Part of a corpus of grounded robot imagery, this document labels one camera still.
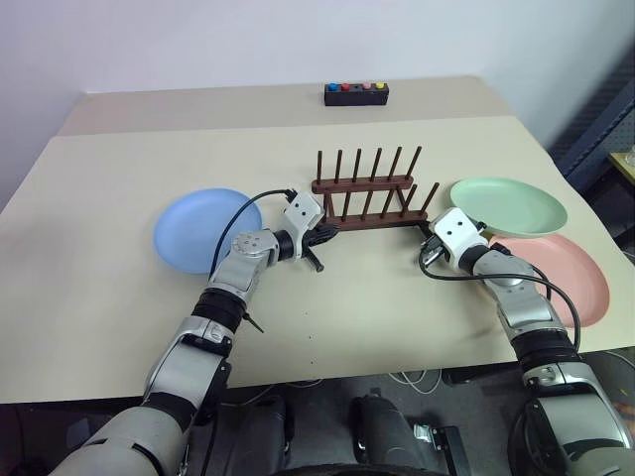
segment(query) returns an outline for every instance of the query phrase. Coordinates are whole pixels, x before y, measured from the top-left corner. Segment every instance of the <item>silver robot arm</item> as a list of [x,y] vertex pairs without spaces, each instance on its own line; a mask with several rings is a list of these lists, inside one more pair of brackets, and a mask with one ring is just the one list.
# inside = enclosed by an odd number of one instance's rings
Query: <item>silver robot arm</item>
[[[482,223],[474,226],[459,208],[447,210],[430,225],[432,236],[420,256],[422,270],[445,256],[454,270],[473,276],[533,277],[532,266],[509,250],[500,245],[487,247],[480,236],[484,227]],[[523,371],[523,383],[533,394],[525,406],[525,437],[535,445],[533,451],[544,472],[604,475],[625,468],[631,471],[635,457],[631,435],[591,368],[580,359],[551,303],[528,280],[499,278],[483,283],[496,300],[499,320]],[[594,472],[587,472],[591,467]]]
[[323,210],[298,193],[285,211],[283,229],[240,233],[209,279],[163,356],[150,371],[143,403],[125,410],[72,453],[55,476],[172,476],[180,472],[192,425],[208,421],[225,388],[226,362],[247,303],[261,274],[278,261],[309,255],[309,246],[332,238],[319,225]]

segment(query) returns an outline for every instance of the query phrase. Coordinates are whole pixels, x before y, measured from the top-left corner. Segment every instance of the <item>beige tabletop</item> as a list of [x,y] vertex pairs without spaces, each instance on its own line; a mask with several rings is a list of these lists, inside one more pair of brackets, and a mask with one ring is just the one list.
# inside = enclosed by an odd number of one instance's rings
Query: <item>beige tabletop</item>
[[[156,256],[152,232],[161,211],[179,196],[211,186],[246,194],[308,189],[317,150],[323,150],[326,177],[333,173],[337,149],[344,151],[345,171],[361,147],[361,169],[368,173],[378,146],[386,151],[403,146],[408,157],[421,144],[414,202],[423,201],[439,181],[431,215],[449,206],[449,188],[468,177],[520,179],[548,191],[569,213],[562,233],[593,257],[610,286],[608,313],[583,329],[582,350],[634,344],[632,265],[485,85],[474,78],[447,81],[458,81],[454,87],[462,93],[443,94],[442,80],[419,83],[429,102],[437,101],[428,109],[445,111],[440,118],[427,115],[422,97],[415,99],[423,119],[409,117],[412,95],[400,96],[398,84],[391,83],[391,111],[373,108],[366,112],[372,120],[360,121],[360,110],[320,109],[312,123],[318,102],[298,101],[303,125],[295,127],[276,119],[273,110],[273,119],[254,112],[245,118],[251,126],[242,128],[220,128],[222,121],[196,128],[191,119],[153,123],[139,112],[147,106],[140,106],[128,111],[139,115],[137,132],[126,133],[116,124],[120,106],[106,111],[114,121],[93,128],[77,118],[91,117],[90,103],[104,111],[110,101],[97,96],[80,103],[0,214],[0,403],[140,395],[148,369],[205,284],[204,276],[172,270]],[[312,88],[295,90],[313,98]],[[483,97],[481,92],[490,100],[469,103],[472,96]],[[140,97],[134,94],[132,102]],[[160,101],[165,93],[155,94]],[[183,91],[185,106],[172,107],[188,116],[189,107],[198,107],[192,95],[196,92]],[[293,103],[293,97],[287,101]],[[461,109],[461,103],[469,104]],[[238,101],[235,108],[241,107],[258,109]],[[293,106],[280,110],[284,115]],[[232,114],[230,122],[237,121],[236,111]],[[335,118],[333,124],[324,124],[325,115]],[[263,127],[268,120],[275,127]],[[387,170],[389,161],[382,167]],[[373,207],[381,203],[377,199]],[[353,198],[351,213],[361,208],[360,200]],[[285,203],[272,197],[259,206],[265,226],[276,228]],[[230,385],[513,360],[494,303],[478,284],[436,282],[421,274],[416,265],[421,241],[415,228],[341,233],[316,248],[323,273],[304,262],[269,270],[250,305],[265,333],[240,327],[229,359]]]
[[608,159],[631,184],[635,185],[635,166],[626,163],[626,156],[628,156],[628,154],[613,152],[608,155]]

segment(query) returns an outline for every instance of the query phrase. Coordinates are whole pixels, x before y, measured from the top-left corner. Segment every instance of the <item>floor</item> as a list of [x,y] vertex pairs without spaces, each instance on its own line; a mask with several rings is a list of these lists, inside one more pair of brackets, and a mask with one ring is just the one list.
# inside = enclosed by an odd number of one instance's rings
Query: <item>floor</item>
[[[635,349],[627,350],[625,355],[629,352],[633,359]],[[613,402],[635,406],[633,369],[604,353],[588,354],[585,359]],[[417,378],[417,373],[409,375],[411,379]],[[437,371],[430,371],[419,387],[422,390],[429,388],[437,375]],[[417,394],[387,375],[324,380],[306,389],[278,385],[267,395],[283,395],[293,405],[296,414],[296,438],[292,445],[290,467],[354,462],[347,426],[348,405],[352,398],[371,389],[380,389],[382,396],[391,400],[410,422],[457,425],[473,475],[509,474],[506,456],[508,430],[514,414],[527,397],[520,384],[518,370],[499,372],[456,386],[442,382],[428,396]],[[263,390],[230,390],[224,400],[227,403],[243,403]],[[19,462],[21,440],[24,441],[24,457],[35,469],[31,473],[20,474],[44,475],[59,464],[72,448],[102,426],[111,414],[116,413],[117,405],[134,404],[134,401],[107,401],[96,406],[75,405],[62,409],[27,404],[0,406],[0,427],[3,429],[0,431],[0,476],[10,474],[11,468]],[[106,411],[96,411],[95,407]],[[208,476],[222,474],[229,449],[247,410],[247,407],[221,409],[216,443],[206,473]],[[210,430],[211,425],[198,427],[192,434],[189,474],[199,474]],[[429,469],[445,471],[442,459],[431,460]]]

